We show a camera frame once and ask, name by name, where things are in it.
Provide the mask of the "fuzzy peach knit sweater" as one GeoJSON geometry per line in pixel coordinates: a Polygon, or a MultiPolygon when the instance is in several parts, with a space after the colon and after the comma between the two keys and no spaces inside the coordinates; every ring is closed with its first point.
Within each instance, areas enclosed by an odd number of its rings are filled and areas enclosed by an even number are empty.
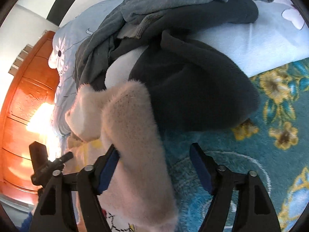
{"type": "Polygon", "coordinates": [[[114,146],[120,156],[101,207],[146,231],[175,231],[178,210],[147,88],[128,81],[103,91],[82,85],[65,121],[65,172],[78,172],[114,146]]]}

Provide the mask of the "wooden headboard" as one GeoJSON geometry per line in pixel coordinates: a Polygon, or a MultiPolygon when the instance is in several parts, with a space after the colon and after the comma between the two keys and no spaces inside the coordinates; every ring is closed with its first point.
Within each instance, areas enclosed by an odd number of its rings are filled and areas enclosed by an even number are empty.
{"type": "Polygon", "coordinates": [[[47,31],[26,55],[1,110],[1,194],[30,205],[38,202],[38,187],[30,179],[29,145],[45,143],[46,136],[27,127],[42,104],[54,102],[59,75],[48,65],[53,37],[54,32],[47,31]]]}

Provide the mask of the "teal floral plush blanket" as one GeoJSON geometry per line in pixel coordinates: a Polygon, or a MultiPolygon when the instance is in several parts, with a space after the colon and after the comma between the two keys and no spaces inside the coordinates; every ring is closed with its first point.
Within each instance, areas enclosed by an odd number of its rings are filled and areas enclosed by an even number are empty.
{"type": "Polygon", "coordinates": [[[198,231],[211,203],[189,157],[196,142],[216,163],[231,171],[259,174],[289,231],[308,204],[308,59],[252,77],[261,95],[259,109],[232,129],[162,134],[175,190],[177,231],[198,231]]]}

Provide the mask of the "black fleece garment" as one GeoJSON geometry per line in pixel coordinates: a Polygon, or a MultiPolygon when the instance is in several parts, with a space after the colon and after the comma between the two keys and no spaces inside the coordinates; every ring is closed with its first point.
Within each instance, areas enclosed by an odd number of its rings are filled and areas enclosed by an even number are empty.
{"type": "Polygon", "coordinates": [[[244,122],[260,104],[256,87],[226,55],[188,34],[224,23],[252,23],[252,0],[212,1],[167,10],[140,39],[125,39],[113,59],[146,46],[129,74],[148,89],[162,129],[207,131],[244,122]]]}

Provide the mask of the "light blue floral duvet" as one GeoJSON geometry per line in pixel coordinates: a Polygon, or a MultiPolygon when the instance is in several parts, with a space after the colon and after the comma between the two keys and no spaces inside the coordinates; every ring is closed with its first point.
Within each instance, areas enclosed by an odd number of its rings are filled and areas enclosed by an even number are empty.
{"type": "MultiPolygon", "coordinates": [[[[70,133],[65,113],[76,97],[75,55],[103,19],[123,0],[89,0],[55,33],[48,64],[59,73],[51,123],[59,135],[70,133]]],[[[308,57],[308,26],[291,0],[258,1],[251,24],[224,24],[202,29],[190,39],[209,44],[232,59],[249,77],[308,57]]]]}

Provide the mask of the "dark grey garment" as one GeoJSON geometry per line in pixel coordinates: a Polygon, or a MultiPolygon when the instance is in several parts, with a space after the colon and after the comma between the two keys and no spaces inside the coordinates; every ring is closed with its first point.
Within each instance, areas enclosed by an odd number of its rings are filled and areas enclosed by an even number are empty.
{"type": "MultiPolygon", "coordinates": [[[[116,34],[125,23],[137,24],[138,28],[132,37],[140,38],[146,28],[167,11],[185,5],[207,4],[212,1],[214,0],[123,0],[104,18],[98,29],[79,46],[73,72],[76,86],[92,83],[100,73],[107,71],[110,53],[115,48],[116,34]]],[[[274,0],[254,1],[273,2],[274,0]]]]}

